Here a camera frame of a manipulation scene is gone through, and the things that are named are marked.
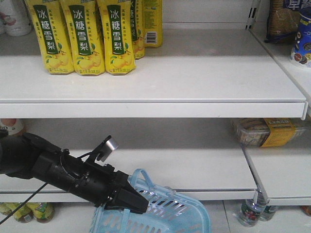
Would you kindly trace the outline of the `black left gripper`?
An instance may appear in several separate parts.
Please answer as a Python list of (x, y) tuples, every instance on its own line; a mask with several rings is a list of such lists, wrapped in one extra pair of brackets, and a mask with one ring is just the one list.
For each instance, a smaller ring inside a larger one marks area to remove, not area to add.
[(92, 202), (95, 207), (105, 204), (105, 210), (128, 209), (132, 213), (143, 214), (149, 202), (132, 190), (128, 177), (124, 172), (114, 171), (111, 165), (84, 162), (70, 182), (70, 193)]

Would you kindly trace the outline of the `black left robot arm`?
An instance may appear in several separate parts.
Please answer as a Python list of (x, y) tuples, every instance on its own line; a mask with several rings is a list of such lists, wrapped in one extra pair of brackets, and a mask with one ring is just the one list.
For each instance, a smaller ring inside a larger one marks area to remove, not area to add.
[(73, 157), (46, 139), (24, 133), (0, 139), (0, 172), (20, 179), (36, 178), (105, 209), (129, 209), (136, 214), (147, 211), (148, 200), (128, 181), (128, 174), (114, 167), (97, 164), (118, 147), (108, 136), (87, 159)]

